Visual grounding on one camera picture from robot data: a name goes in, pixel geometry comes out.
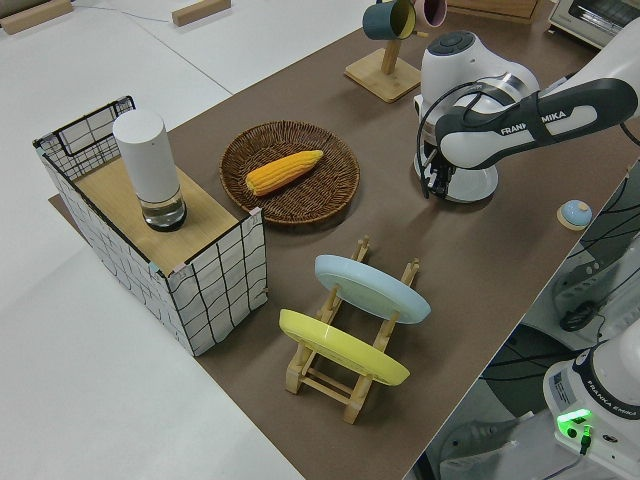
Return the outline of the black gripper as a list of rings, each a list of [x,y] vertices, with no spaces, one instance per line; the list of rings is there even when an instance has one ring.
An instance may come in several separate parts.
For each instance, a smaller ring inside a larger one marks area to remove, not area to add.
[[[454,173],[453,165],[441,154],[435,154],[430,165],[424,178],[425,197],[446,197]]]

